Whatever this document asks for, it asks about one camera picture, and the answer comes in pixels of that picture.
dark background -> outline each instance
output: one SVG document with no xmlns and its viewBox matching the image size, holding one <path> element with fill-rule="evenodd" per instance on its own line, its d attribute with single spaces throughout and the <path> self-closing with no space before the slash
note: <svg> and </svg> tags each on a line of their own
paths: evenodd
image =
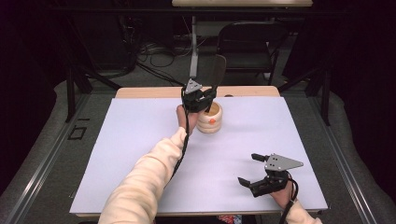
<svg viewBox="0 0 396 224">
<path fill-rule="evenodd" d="M 66 60 L 67 55 L 59 51 L 64 48 L 64 43 L 58 42 L 53 32 L 62 32 L 67 37 L 72 46 L 70 55 L 77 62 L 94 69 L 133 69 L 131 46 L 139 38 L 134 35 L 130 38 L 131 42 L 123 43 L 126 34 L 119 27 L 120 18 L 116 16 L 96 16 L 95 20 L 85 20 L 81 16 L 73 19 L 76 24 L 72 26 L 69 21 L 49 21 L 32 2 L 2 1 L 0 6 L 3 124 L 0 139 L 0 192 L 7 187 L 40 134 L 55 104 L 53 88 L 66 77 L 70 61 Z M 58 1 L 57 4 L 73 5 L 79 2 L 88 1 Z M 114 6 L 110 0 L 93 2 Z M 171 2 L 129 1 L 127 7 L 170 7 Z M 340 39 L 345 45 L 332 58 L 331 90 L 345 102 L 353 140 L 362 160 L 377 184 L 396 202 L 396 190 L 393 187 L 393 151 L 396 149 L 396 132 L 393 131 L 396 127 L 393 110 L 396 107 L 394 4 L 375 0 L 316 0 L 314 7 L 352 9 L 354 12 L 347 24 L 350 32 Z M 172 46 L 173 33 L 180 29 L 177 25 L 182 24 L 178 20 L 147 16 L 128 22 L 134 29 L 140 29 L 139 34 L 145 34 L 145 37 L 162 42 L 165 46 Z M 307 18 L 284 76 L 296 77 L 320 63 L 326 53 L 333 50 L 333 40 L 340 32 L 341 24 L 345 24 L 345 21 Z M 76 32 L 80 32 L 82 41 Z"/>
</svg>

human arm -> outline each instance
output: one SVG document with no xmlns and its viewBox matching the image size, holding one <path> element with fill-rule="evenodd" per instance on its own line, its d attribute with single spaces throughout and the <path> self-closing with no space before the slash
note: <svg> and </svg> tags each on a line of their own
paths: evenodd
<svg viewBox="0 0 396 224">
<path fill-rule="evenodd" d="M 279 204 L 282 209 L 285 209 L 291 200 L 292 183 L 288 181 L 286 187 L 282 190 L 271 193 L 271 196 Z M 290 208 L 286 221 L 289 224 L 321 224 L 319 218 L 312 218 L 301 205 L 300 201 L 296 200 Z"/>
<path fill-rule="evenodd" d="M 99 223 L 151 223 L 158 209 L 163 189 L 172 177 L 181 158 L 186 137 L 184 109 L 177 107 L 179 128 L 170 138 L 164 138 L 135 164 L 133 170 L 107 199 Z M 198 114 L 189 114 L 190 130 Z"/>
</svg>

black metal frame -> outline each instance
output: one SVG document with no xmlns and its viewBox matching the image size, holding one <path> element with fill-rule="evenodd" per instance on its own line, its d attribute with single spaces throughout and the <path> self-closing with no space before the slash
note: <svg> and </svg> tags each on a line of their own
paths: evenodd
<svg viewBox="0 0 396 224">
<path fill-rule="evenodd" d="M 249 17 L 273 17 L 273 18 L 325 18 L 325 19 L 340 19 L 346 18 L 350 15 L 348 7 L 343 10 L 321 10 L 315 9 L 314 7 L 170 7 L 170 8 L 83 8 L 83 7 L 49 7 L 44 6 L 44 9 L 48 13 L 56 14 L 57 16 L 65 16 L 72 14 L 114 14 L 114 15 L 153 15 L 153 16 L 216 16 L 216 17 L 227 17 L 227 16 L 246 16 Z M 290 80 L 288 83 L 278 88 L 279 92 L 285 91 L 290 87 L 296 85 L 300 81 L 307 77 L 311 77 L 314 81 L 310 81 L 308 87 L 305 90 L 307 96 L 317 95 L 320 86 L 322 88 L 322 101 L 321 101 L 321 116 L 327 125 L 330 125 L 328 120 L 328 108 L 329 108 L 329 97 L 330 97 L 330 71 L 332 67 L 332 59 L 335 56 L 335 52 L 340 51 L 339 49 L 345 46 L 337 44 L 336 41 L 339 37 L 345 36 L 343 33 L 337 33 L 334 40 L 334 47 L 336 48 L 332 52 L 327 53 L 322 63 L 311 71 Z M 68 87 L 74 88 L 72 83 L 75 81 L 74 78 L 84 79 L 81 75 L 81 71 L 78 71 L 74 66 L 74 63 L 70 63 L 72 69 L 70 70 L 69 77 L 67 79 Z M 90 71 L 89 75 L 98 79 L 99 81 L 107 84 L 113 89 L 117 90 L 120 88 L 119 85 L 100 76 L 94 71 Z M 81 80 L 79 83 L 87 83 L 87 81 Z M 83 92 L 91 92 L 92 86 L 82 85 L 84 88 Z M 68 103 L 69 103 L 69 115 L 67 120 L 70 120 L 75 112 L 74 106 L 74 89 L 68 91 Z"/>
</svg>

white paper sheet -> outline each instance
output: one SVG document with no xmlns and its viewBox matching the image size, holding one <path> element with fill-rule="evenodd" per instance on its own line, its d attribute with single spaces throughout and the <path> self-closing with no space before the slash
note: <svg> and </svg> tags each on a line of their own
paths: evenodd
<svg viewBox="0 0 396 224">
<path fill-rule="evenodd" d="M 282 97 L 226 97 L 217 133 L 194 130 L 186 155 L 166 187 L 158 214 L 244 213 L 279 210 L 269 195 L 254 198 L 237 177 L 265 177 L 252 153 L 272 153 L 304 163 L 290 170 L 306 209 L 326 209 L 318 181 Z M 101 213 L 108 195 L 134 163 L 177 129 L 180 99 L 113 99 L 70 213 Z"/>
</svg>

white sleeve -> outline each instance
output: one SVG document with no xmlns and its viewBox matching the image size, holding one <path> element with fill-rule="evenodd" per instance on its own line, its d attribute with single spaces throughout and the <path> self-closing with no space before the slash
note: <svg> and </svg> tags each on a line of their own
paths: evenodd
<svg viewBox="0 0 396 224">
<path fill-rule="evenodd" d="M 312 218 L 303 206 L 297 201 L 289 210 L 286 216 L 286 221 L 289 224 L 321 224 L 319 218 Z"/>
<path fill-rule="evenodd" d="M 181 158 L 186 131 L 179 128 L 171 138 L 164 138 L 137 161 L 120 185 L 111 193 L 99 218 L 105 223 L 151 223 L 157 214 L 158 201 Z"/>
</svg>

